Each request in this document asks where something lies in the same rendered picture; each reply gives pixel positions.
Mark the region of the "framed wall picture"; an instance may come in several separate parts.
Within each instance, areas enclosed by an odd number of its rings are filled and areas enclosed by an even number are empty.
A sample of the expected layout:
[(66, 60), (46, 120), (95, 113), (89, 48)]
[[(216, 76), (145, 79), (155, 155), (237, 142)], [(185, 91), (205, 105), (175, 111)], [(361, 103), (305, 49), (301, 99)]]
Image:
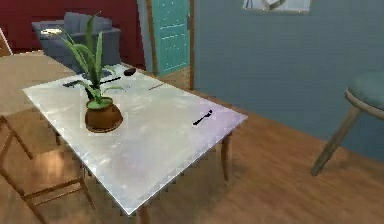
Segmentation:
[(306, 14), (313, 0), (243, 0), (243, 9), (252, 12)]

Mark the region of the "green plant in brown pot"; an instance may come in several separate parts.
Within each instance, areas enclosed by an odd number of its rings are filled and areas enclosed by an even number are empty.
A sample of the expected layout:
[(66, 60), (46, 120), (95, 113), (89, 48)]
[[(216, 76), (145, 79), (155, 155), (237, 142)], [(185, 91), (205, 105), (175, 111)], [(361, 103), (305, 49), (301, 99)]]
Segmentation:
[(76, 43), (72, 36), (66, 31), (66, 39), (62, 39), (65, 45), (71, 50), (80, 67), (84, 70), (87, 78), (91, 81), (76, 81), (76, 84), (83, 86), (92, 98), (86, 103), (85, 126), (93, 133), (107, 133), (115, 130), (123, 121), (119, 108), (114, 104), (111, 97), (104, 96), (107, 90), (123, 90), (121, 86), (111, 86), (101, 89), (102, 72), (115, 75), (116, 71), (111, 65), (102, 66), (103, 55), (103, 34), (99, 32), (96, 44), (93, 44), (92, 29), (97, 14), (92, 15), (87, 21), (86, 44)]

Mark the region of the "black spoon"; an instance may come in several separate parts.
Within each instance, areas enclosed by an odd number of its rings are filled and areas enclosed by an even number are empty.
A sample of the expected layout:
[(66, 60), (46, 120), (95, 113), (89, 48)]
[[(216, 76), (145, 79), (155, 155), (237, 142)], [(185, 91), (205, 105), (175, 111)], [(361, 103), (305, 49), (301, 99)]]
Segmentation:
[(192, 125), (193, 126), (196, 126), (198, 125), (204, 118), (208, 118), (212, 115), (213, 111), (212, 110), (209, 110), (207, 114), (205, 114), (204, 116), (202, 116), (200, 119), (198, 119), (197, 121), (193, 122)]

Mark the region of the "teal room door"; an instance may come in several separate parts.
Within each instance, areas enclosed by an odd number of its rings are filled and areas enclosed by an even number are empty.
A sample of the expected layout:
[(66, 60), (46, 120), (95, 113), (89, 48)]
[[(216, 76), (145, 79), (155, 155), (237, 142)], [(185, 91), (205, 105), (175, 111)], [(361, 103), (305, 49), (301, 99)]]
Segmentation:
[(151, 0), (160, 76), (190, 64), (190, 0)]

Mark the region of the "brown wooden chair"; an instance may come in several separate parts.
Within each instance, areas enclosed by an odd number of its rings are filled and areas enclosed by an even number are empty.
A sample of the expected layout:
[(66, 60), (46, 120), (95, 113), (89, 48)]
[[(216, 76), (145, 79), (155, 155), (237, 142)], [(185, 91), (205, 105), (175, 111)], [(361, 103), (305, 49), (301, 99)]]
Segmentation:
[(0, 176), (42, 224), (49, 223), (38, 207), (73, 193), (82, 192), (95, 209), (83, 164), (67, 146), (33, 154), (4, 115), (0, 115), (0, 137), (4, 138), (0, 146)]

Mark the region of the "teal cushioned stool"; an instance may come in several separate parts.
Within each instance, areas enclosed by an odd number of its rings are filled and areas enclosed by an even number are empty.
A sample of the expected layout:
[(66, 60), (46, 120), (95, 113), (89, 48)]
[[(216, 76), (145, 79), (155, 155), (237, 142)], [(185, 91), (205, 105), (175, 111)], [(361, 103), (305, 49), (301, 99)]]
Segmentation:
[(346, 87), (344, 95), (350, 109), (314, 162), (310, 170), (312, 176), (323, 170), (362, 112), (384, 121), (384, 71), (356, 76)]

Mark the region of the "grey sofa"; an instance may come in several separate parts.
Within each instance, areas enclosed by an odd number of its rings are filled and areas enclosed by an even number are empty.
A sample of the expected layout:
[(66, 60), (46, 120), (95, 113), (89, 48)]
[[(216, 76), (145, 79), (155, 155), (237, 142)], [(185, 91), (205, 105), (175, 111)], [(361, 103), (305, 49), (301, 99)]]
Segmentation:
[[(64, 43), (67, 36), (62, 33), (54, 36), (47, 36), (42, 33), (46, 29), (62, 28), (67, 31), (75, 43), (86, 44), (87, 22), (90, 15), (75, 12), (66, 12), (63, 20), (33, 22), (32, 28), (36, 33), (43, 52), (57, 62), (63, 64), (76, 74), (84, 70), (76, 60), (72, 51)], [(93, 21), (92, 38), (93, 45), (97, 44), (98, 34), (102, 33), (102, 65), (116, 65), (121, 62), (120, 57), (120, 34), (121, 31), (112, 25), (109, 18), (96, 16)]]

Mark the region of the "white dining table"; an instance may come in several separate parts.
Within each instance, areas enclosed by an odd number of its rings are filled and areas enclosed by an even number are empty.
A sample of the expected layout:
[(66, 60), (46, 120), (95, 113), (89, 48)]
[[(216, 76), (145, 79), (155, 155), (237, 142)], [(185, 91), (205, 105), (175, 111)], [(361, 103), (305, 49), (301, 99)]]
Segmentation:
[[(24, 93), (123, 212), (131, 215), (228, 138), (247, 116), (139, 71), (124, 76), (123, 65), (114, 69), (116, 74), (102, 81), (122, 78), (104, 83), (102, 89), (123, 87), (105, 92), (123, 121), (108, 133), (87, 130), (85, 88), (63, 86), (79, 80), (79, 75), (27, 87)], [(210, 117), (192, 125), (209, 110)]]

